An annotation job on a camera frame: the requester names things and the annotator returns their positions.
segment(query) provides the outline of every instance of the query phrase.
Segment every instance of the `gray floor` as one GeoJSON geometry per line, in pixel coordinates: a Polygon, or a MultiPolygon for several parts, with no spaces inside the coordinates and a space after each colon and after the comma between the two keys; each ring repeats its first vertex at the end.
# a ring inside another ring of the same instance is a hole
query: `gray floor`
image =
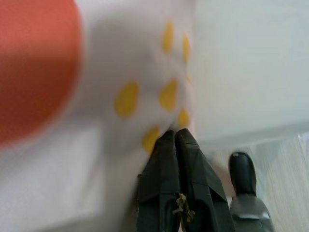
{"type": "Polygon", "coordinates": [[[309,133],[247,147],[204,151],[229,201],[235,193],[227,162],[235,150],[251,155],[257,172],[257,194],[268,206],[276,231],[309,232],[309,133]]]}

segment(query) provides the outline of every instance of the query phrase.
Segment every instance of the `yellow polka dot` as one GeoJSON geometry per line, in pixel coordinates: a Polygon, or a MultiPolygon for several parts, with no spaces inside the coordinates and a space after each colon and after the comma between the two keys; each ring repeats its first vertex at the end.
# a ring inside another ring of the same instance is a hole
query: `yellow polka dot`
{"type": "Polygon", "coordinates": [[[187,79],[187,81],[192,84],[192,77],[189,74],[186,74],[185,78],[187,79]]]}
{"type": "Polygon", "coordinates": [[[189,124],[189,115],[186,110],[182,109],[180,114],[178,115],[178,124],[181,128],[187,127],[189,124]]]}
{"type": "Polygon", "coordinates": [[[190,55],[190,42],[187,35],[183,37],[183,59],[187,63],[190,55]]]}
{"type": "Polygon", "coordinates": [[[152,152],[156,140],[159,138],[160,132],[158,127],[152,128],[143,138],[142,147],[147,152],[152,152]]]}
{"type": "Polygon", "coordinates": [[[162,49],[166,54],[169,54],[172,51],[173,37],[174,37],[174,26],[173,26],[173,22],[169,21],[166,24],[163,41],[162,41],[162,49]]]}
{"type": "Polygon", "coordinates": [[[159,95],[159,102],[163,109],[173,111],[176,107],[177,97],[177,81],[170,81],[162,90],[159,95]]]}
{"type": "Polygon", "coordinates": [[[114,102],[117,114],[122,118],[131,116],[137,108],[138,97],[139,85],[135,81],[126,84],[114,102]]]}

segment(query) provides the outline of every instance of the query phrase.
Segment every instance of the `orange circle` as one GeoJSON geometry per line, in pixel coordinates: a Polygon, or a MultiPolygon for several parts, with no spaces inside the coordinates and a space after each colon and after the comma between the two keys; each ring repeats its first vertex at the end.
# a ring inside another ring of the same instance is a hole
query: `orange circle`
{"type": "Polygon", "coordinates": [[[80,67],[73,0],[0,0],[0,145],[39,130],[70,96],[80,67]]]}

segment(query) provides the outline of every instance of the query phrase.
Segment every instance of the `polka dot fabric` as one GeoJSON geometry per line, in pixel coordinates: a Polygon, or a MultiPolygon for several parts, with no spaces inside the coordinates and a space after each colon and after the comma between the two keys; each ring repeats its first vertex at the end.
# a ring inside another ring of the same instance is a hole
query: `polka dot fabric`
{"type": "Polygon", "coordinates": [[[93,231],[129,231],[124,212],[157,138],[194,133],[195,1],[7,2],[0,231],[77,231],[71,222],[88,218],[99,218],[93,231]]]}

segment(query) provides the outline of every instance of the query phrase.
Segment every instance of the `floor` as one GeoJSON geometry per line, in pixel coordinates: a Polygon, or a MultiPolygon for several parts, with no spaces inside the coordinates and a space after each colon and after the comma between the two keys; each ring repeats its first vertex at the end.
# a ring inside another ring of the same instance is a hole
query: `floor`
{"type": "Polygon", "coordinates": [[[235,195],[227,162],[235,150],[251,155],[257,172],[257,195],[268,206],[277,232],[309,231],[309,133],[204,154],[219,175],[228,200],[235,195]]]}

